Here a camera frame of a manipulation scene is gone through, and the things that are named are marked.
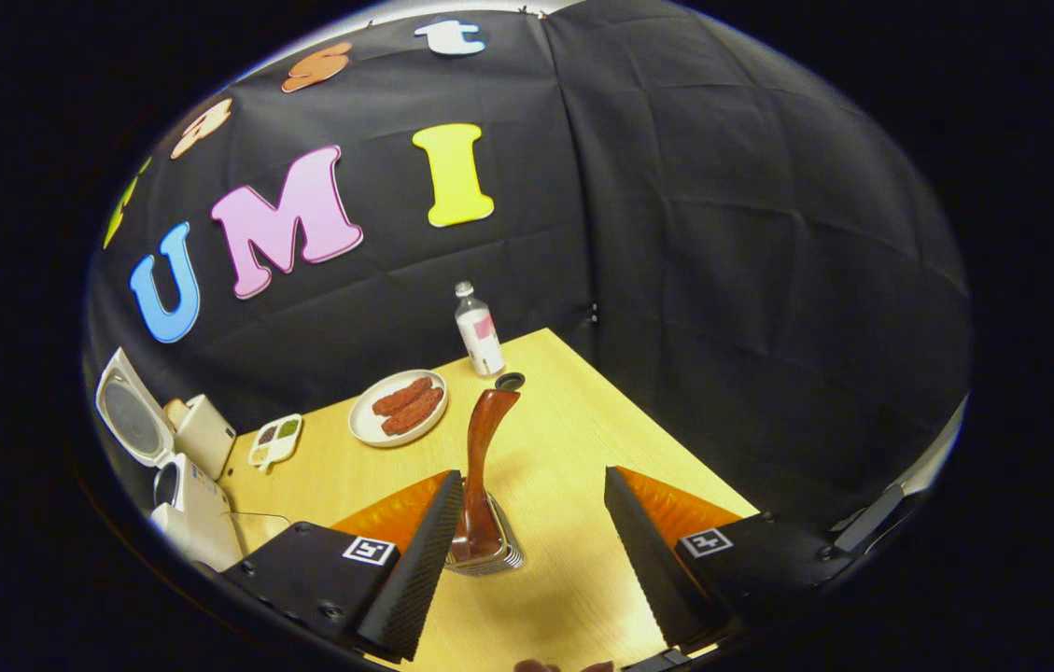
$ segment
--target foam letter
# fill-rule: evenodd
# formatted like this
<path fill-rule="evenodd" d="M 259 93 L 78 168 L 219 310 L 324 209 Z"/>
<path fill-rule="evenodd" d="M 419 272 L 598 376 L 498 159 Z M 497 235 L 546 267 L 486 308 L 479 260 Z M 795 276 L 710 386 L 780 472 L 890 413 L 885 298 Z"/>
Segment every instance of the foam letter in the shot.
<path fill-rule="evenodd" d="M 116 205 L 116 212 L 112 213 L 112 221 L 108 223 L 108 235 L 103 237 L 103 248 L 108 249 L 108 243 L 112 242 L 112 236 L 116 235 L 116 231 L 120 229 L 120 222 L 124 221 L 124 209 L 129 207 L 129 200 L 133 199 L 133 191 L 137 187 L 137 180 L 141 179 L 141 174 L 150 166 L 150 161 L 152 157 L 145 159 L 145 164 L 141 166 L 141 170 L 137 171 L 137 176 L 133 178 L 133 182 L 129 183 L 129 187 L 124 191 L 124 196 L 120 196 L 120 204 Z"/>
<path fill-rule="evenodd" d="M 348 221 L 335 185 L 339 147 L 316 150 L 290 165 L 278 207 L 250 186 L 235 189 L 211 209 L 228 238 L 236 268 L 233 292 L 239 299 L 253 297 L 270 284 L 270 269 L 257 262 L 260 251 L 278 271 L 295 268 L 295 229 L 301 224 L 307 245 L 304 259 L 318 263 L 359 245 L 364 231 Z"/>
<path fill-rule="evenodd" d="M 348 57 L 345 54 L 350 50 L 352 50 L 351 43 L 341 42 L 307 56 L 290 68 L 290 79 L 281 82 L 282 92 L 293 94 L 299 88 L 307 88 L 330 79 L 348 64 Z"/>
<path fill-rule="evenodd" d="M 177 284 L 177 308 L 173 312 L 165 311 L 160 304 L 157 285 L 152 280 L 152 255 L 141 259 L 129 279 L 129 286 L 137 295 L 137 305 L 141 307 L 141 315 L 145 318 L 145 327 L 150 328 L 154 339 L 162 343 L 181 339 L 199 317 L 199 284 L 194 280 L 191 255 L 186 251 L 186 235 L 190 232 L 191 225 L 183 221 L 160 239 L 160 254 L 168 256 Z"/>
<path fill-rule="evenodd" d="M 169 158 L 181 157 L 195 142 L 215 133 L 216 129 L 222 126 L 229 116 L 232 116 L 232 113 L 228 111 L 228 107 L 231 106 L 232 98 L 228 98 L 225 101 L 216 102 L 215 105 L 211 106 L 211 110 L 202 112 L 199 118 L 193 120 L 191 125 L 182 132 L 182 139 L 174 144 L 174 150 L 169 154 Z"/>
<path fill-rule="evenodd" d="M 411 137 L 431 164 L 431 183 L 436 189 L 436 204 L 428 210 L 432 225 L 462 224 L 493 213 L 493 199 L 481 194 L 472 159 L 472 142 L 479 137 L 481 127 L 470 123 L 424 127 Z"/>
<path fill-rule="evenodd" d="M 414 35 L 428 36 L 428 50 L 445 56 L 464 56 L 476 54 L 485 50 L 485 43 L 474 39 L 472 42 L 464 39 L 466 33 L 476 33 L 481 28 L 471 24 L 462 24 L 457 20 L 440 21 L 437 24 L 425 25 L 414 31 Z"/>

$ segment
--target blue letter u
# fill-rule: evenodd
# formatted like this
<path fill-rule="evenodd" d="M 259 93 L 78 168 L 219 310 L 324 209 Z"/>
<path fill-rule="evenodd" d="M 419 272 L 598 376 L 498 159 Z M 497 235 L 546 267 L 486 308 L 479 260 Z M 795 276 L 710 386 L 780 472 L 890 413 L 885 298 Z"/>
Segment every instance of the blue letter u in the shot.
<path fill-rule="evenodd" d="M 160 239 L 160 254 L 168 256 L 177 284 L 177 308 L 173 312 L 165 312 L 160 305 L 157 285 L 152 280 L 152 255 L 141 259 L 129 279 L 129 286 L 133 286 L 137 305 L 141 307 L 141 315 L 145 318 L 145 327 L 150 328 L 154 339 L 162 343 L 181 339 L 194 327 L 194 319 L 199 317 L 199 284 L 194 281 L 191 255 L 186 251 L 186 235 L 190 232 L 191 225 L 183 221 Z"/>

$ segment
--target brown handle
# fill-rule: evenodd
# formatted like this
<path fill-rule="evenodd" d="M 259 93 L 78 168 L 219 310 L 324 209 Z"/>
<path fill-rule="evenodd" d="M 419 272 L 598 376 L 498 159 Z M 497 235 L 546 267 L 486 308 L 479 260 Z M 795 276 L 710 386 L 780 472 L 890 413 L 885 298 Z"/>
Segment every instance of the brown handle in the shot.
<path fill-rule="evenodd" d="M 464 511 L 451 553 L 455 561 L 492 556 L 502 548 L 502 535 L 485 495 L 485 455 L 502 418 L 519 400 L 518 392 L 486 390 L 472 409 L 468 422 L 468 477 L 464 480 Z"/>

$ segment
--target water bottle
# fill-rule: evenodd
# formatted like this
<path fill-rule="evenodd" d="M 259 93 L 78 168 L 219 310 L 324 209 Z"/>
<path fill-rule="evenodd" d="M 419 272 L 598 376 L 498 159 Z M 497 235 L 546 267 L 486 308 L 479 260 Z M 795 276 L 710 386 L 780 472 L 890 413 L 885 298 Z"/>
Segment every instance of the water bottle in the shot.
<path fill-rule="evenodd" d="M 455 327 L 460 328 L 472 369 L 477 375 L 501 373 L 506 360 L 502 357 L 502 343 L 497 341 L 489 307 L 472 297 L 472 283 L 467 281 L 455 284 L 455 297 L 460 299 L 460 307 L 455 309 Z"/>

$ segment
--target pink letter m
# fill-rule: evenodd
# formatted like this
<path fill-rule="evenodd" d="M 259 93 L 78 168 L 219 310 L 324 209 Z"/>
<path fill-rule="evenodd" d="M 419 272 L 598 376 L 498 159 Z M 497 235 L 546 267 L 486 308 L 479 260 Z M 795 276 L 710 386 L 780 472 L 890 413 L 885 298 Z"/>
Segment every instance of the pink letter m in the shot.
<path fill-rule="evenodd" d="M 233 292 L 240 299 L 254 297 L 270 284 L 274 274 L 257 262 L 260 251 L 278 271 L 295 268 L 295 229 L 304 226 L 307 245 L 304 259 L 323 262 L 359 245 L 364 231 L 348 221 L 339 189 L 335 186 L 335 161 L 339 147 L 323 147 L 290 165 L 274 207 L 250 186 L 233 189 L 211 209 L 228 238 L 228 251 L 236 268 Z"/>

